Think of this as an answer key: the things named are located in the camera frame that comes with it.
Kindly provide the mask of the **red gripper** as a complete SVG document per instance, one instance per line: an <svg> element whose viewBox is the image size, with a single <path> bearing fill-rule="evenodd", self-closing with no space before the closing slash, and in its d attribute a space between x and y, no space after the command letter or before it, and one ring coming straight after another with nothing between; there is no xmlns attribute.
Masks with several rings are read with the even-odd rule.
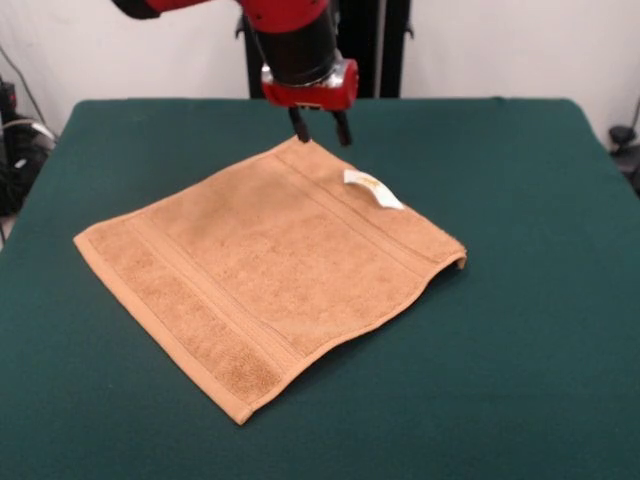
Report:
<svg viewBox="0 0 640 480"><path fill-rule="evenodd" d="M298 107L332 111L339 143L342 146L352 144L351 129L343 110L348 110L354 104L358 85L359 69L354 59L338 60L325 79L303 86L278 83L268 65L264 64L261 69L261 86L266 99L274 105L288 108L294 133L303 143L308 143L311 137Z"/></svg>

